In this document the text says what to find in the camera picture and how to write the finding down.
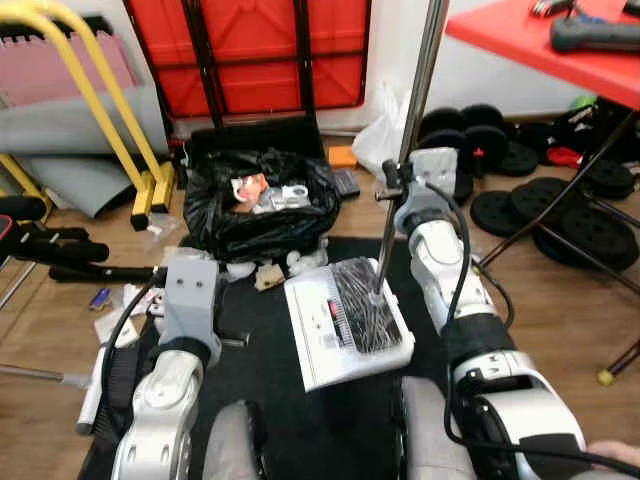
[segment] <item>wooden floor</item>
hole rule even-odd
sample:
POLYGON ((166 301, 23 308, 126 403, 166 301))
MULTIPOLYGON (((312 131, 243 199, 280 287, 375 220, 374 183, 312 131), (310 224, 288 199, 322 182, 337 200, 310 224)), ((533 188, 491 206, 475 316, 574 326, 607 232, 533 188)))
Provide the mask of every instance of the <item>wooden floor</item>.
MULTIPOLYGON (((536 175, 567 177, 564 169, 539 168, 536 175)), ((385 210, 373 201, 373 180, 358 171, 359 199, 345 203, 332 235, 379 237, 385 210)), ((487 178, 476 191, 511 189, 526 179, 487 178)), ((634 194, 621 202, 640 216, 634 194)), ((181 216, 183 194, 172 202, 181 216)), ((157 262, 161 249, 145 247, 146 233, 134 233, 128 208, 98 221, 57 212, 50 226, 84 226, 95 241, 111 249, 114 265, 157 262)), ((497 238, 472 226, 474 248, 487 252, 497 238)), ((167 241, 175 245, 182 227, 167 241)), ((5 288, 24 264, 12 262, 0 273, 5 288)), ((522 240, 493 265, 516 306, 512 335, 558 389, 582 424, 588 440, 614 438, 640 444, 640 361, 611 387, 595 373, 640 336, 640 298, 602 275, 564 267, 544 257, 530 239, 522 240)), ((640 267, 628 272, 640 280, 640 267)), ((13 300, 0 312, 0 363, 66 372, 89 372, 98 348, 93 330, 97 316, 88 310, 102 285, 56 284, 37 267, 13 300)), ((3 478, 75 478, 89 440, 74 433, 83 393, 70 387, 0 376, 0 472, 3 478)))

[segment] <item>trash bag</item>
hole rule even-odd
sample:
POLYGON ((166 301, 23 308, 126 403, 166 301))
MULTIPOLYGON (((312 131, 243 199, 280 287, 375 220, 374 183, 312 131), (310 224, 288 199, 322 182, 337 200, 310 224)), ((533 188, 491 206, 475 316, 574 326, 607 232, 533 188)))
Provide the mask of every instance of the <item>trash bag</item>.
POLYGON ((229 263, 313 250, 339 210, 340 197, 324 158, 273 148, 208 152, 195 164, 184 202, 184 218, 198 246, 229 263), (257 173, 264 173, 271 186, 305 185, 311 205, 261 214, 232 211, 237 201, 231 179, 257 173))

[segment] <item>red table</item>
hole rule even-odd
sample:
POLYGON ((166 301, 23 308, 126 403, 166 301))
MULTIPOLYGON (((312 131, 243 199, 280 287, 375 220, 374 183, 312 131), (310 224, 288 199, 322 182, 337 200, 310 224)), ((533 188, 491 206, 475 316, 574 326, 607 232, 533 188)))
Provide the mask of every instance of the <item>red table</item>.
MULTIPOLYGON (((558 17, 532 17, 529 14, 531 3, 531 0, 491 3, 452 17, 446 32, 459 40, 640 110, 640 54, 556 53, 551 49, 549 30, 553 19, 558 17)), ((592 16, 640 25, 640 19, 622 13, 624 0, 580 0, 579 5, 592 16)))

